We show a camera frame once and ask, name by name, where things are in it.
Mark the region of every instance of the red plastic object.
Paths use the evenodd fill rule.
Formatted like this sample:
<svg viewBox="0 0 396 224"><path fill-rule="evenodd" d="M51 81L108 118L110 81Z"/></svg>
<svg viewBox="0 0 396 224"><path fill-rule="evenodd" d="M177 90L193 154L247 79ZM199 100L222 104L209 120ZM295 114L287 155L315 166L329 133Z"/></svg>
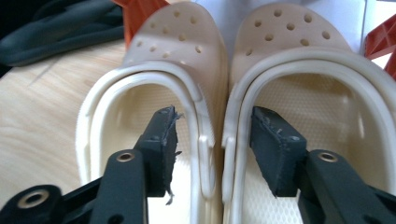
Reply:
<svg viewBox="0 0 396 224"><path fill-rule="evenodd" d="M164 0L112 0L122 7L126 48L145 20L158 9L169 5Z"/></svg>
<svg viewBox="0 0 396 224"><path fill-rule="evenodd" d="M396 80L396 14L384 21L366 38L366 58L372 60L389 54L384 70Z"/></svg>

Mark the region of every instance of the wood grain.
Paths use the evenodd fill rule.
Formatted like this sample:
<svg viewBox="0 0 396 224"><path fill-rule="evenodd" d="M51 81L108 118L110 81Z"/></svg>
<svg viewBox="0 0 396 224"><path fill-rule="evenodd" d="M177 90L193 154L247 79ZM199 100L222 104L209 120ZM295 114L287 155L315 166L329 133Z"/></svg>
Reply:
<svg viewBox="0 0 396 224"><path fill-rule="evenodd" d="M79 186L75 129L96 80L120 65L122 40L14 68L0 79L0 206L21 190Z"/></svg>

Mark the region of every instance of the pair of shoes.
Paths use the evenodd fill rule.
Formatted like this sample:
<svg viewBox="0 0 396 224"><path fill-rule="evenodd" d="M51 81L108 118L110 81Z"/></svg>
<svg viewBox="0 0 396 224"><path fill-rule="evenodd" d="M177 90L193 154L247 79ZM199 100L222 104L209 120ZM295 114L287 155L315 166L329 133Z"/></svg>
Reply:
<svg viewBox="0 0 396 224"><path fill-rule="evenodd" d="M170 206L148 199L150 223L299 223L295 200L273 197L249 149L258 105L299 130L308 150L335 151L368 184L396 193L396 84L318 14L290 4L257 8L240 26L230 75L228 66L204 8L184 2L154 13L80 109L81 182L98 178L108 156L133 147L151 115L174 105L184 114L175 198Z"/></svg>

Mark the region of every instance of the wooden table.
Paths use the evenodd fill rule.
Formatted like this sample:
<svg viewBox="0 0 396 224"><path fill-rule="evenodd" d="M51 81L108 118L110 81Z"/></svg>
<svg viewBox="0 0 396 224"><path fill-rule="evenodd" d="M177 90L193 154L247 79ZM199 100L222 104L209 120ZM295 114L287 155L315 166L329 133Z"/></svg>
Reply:
<svg viewBox="0 0 396 224"><path fill-rule="evenodd" d="M34 185L79 187L75 129L99 77L120 65L123 40L13 68L0 79L0 207Z"/></svg>

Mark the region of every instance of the black object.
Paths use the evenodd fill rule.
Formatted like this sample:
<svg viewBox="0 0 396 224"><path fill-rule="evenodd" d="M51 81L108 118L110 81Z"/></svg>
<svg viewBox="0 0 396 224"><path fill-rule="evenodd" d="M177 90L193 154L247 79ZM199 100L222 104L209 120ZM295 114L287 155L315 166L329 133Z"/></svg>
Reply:
<svg viewBox="0 0 396 224"><path fill-rule="evenodd" d="M299 143L287 140L291 136ZM395 196L367 186L342 156L322 149L303 153L301 144L304 138L278 114L253 108L250 145L262 175L275 196L295 197L282 189L301 190L304 223L396 223ZM291 169L292 175L285 173Z"/></svg>
<svg viewBox="0 0 396 224"><path fill-rule="evenodd" d="M147 197L171 191L176 119L173 106L157 111L134 149L110 156L103 177L64 196L51 185L24 190L0 211L0 223L148 223Z"/></svg>
<svg viewBox="0 0 396 224"><path fill-rule="evenodd" d="M0 41L0 64L22 66L123 38L121 8L110 0L52 0Z"/></svg>

